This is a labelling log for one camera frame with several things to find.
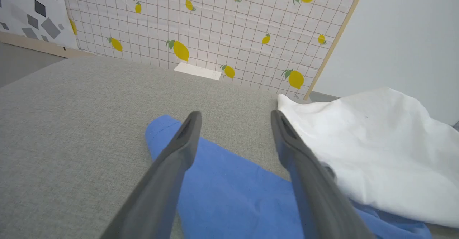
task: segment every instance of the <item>white fabric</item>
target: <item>white fabric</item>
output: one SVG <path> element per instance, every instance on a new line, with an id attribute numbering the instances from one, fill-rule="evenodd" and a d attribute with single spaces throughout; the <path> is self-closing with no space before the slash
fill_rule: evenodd
<path id="1" fill-rule="evenodd" d="M 353 200 L 459 228 L 459 133 L 418 100 L 377 89 L 301 105 L 280 94 L 278 109 Z"/>

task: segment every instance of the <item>beige trim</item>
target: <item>beige trim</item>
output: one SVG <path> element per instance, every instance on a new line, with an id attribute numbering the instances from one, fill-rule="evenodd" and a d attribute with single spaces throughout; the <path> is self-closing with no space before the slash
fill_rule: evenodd
<path id="1" fill-rule="evenodd" d="M 20 46 L 43 53 L 53 54 L 55 56 L 62 56 L 65 58 L 80 57 L 80 56 L 93 56 L 91 53 L 83 52 L 80 50 L 66 48 L 54 43 L 36 40 L 33 38 L 23 37 L 12 33 L 0 32 L 0 41 L 6 44 Z"/>
<path id="2" fill-rule="evenodd" d="M 338 43 L 338 41 L 340 40 L 341 38 L 341 35 L 343 34 L 343 31 L 344 29 L 346 28 L 346 25 L 347 23 L 349 22 L 349 20 L 351 19 L 351 16 L 352 16 L 352 13 L 354 13 L 354 10 L 355 10 L 355 7 L 357 7 L 357 4 L 359 3 L 359 0 L 354 0 L 354 2 L 352 3 L 351 5 L 351 9 L 349 9 L 349 12 L 348 14 L 346 15 L 346 18 L 344 19 L 343 21 L 343 24 L 341 25 L 341 28 L 340 30 L 338 31 L 338 34 L 336 35 L 336 38 L 335 40 L 333 41 L 333 44 L 331 45 L 330 47 L 330 50 L 328 50 L 328 53 L 327 55 L 325 56 L 325 59 L 323 60 L 322 62 L 322 65 L 320 66 L 316 76 L 314 77 L 314 80 L 313 82 L 311 83 L 311 86 L 309 87 L 308 89 L 308 92 L 306 93 L 306 95 L 304 96 L 304 100 L 307 100 L 309 95 L 311 94 L 317 80 L 318 80 L 318 77 L 320 76 L 320 74 L 322 73 L 323 71 L 323 68 L 325 68 L 325 65 L 327 64 L 328 62 L 328 59 L 330 58 L 331 54 L 333 53 L 333 50 L 335 49 L 336 47 L 336 44 Z"/>

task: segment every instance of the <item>lemon patterned wallpaper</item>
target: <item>lemon patterned wallpaper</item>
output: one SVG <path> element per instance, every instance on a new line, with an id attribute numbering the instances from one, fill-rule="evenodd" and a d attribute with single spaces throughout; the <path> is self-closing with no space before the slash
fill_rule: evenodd
<path id="1" fill-rule="evenodd" d="M 353 0 L 65 0 L 81 50 L 302 99 Z"/>

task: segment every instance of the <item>gray floor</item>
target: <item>gray floor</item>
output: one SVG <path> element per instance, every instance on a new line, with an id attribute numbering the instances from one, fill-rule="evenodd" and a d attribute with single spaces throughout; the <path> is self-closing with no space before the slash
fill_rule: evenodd
<path id="1" fill-rule="evenodd" d="M 65 58 L 0 42 L 0 87 Z"/>
<path id="2" fill-rule="evenodd" d="M 0 87 L 3 87 L 65 58 L 0 42 L 0 59 Z M 337 97 L 317 92 L 312 92 L 310 96 L 312 102 L 330 102 L 335 99 Z M 429 225 L 429 228 L 435 239 L 459 238 L 456 229 L 436 225 Z"/>

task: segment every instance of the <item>blue cloth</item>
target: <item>blue cloth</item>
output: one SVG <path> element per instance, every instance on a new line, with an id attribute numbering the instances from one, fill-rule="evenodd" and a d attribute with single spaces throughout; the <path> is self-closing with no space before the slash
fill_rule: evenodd
<path id="1" fill-rule="evenodd" d="M 152 159 L 181 123 L 168 115 L 145 131 Z M 425 224 L 354 204 L 369 229 L 384 239 L 431 239 Z M 292 184 L 226 149 L 199 139 L 177 210 L 186 238 L 303 238 Z"/>

